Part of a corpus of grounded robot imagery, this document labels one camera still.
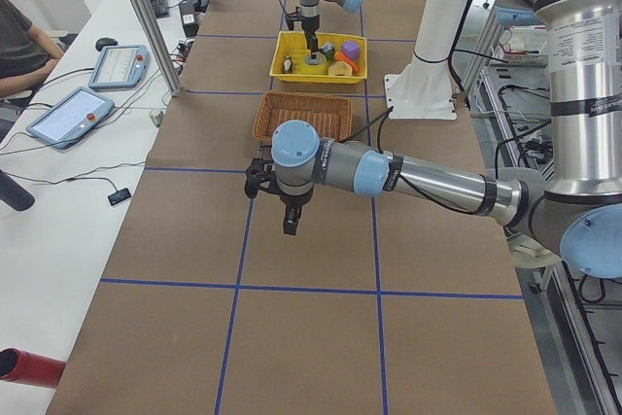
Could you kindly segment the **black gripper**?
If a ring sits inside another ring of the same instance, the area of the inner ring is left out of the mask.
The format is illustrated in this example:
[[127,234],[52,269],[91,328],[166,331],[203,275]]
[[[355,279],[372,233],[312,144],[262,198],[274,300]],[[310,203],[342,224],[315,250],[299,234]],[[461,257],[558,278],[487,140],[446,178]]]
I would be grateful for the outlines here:
[[303,17],[301,20],[302,30],[304,32],[305,41],[308,49],[311,50],[311,59],[313,61],[317,58],[318,38],[317,30],[319,29],[319,17]]
[[310,189],[298,195],[288,194],[282,191],[279,194],[280,200],[286,207],[283,219],[283,232],[286,235],[296,235],[302,207],[312,199],[313,191],[314,189]]

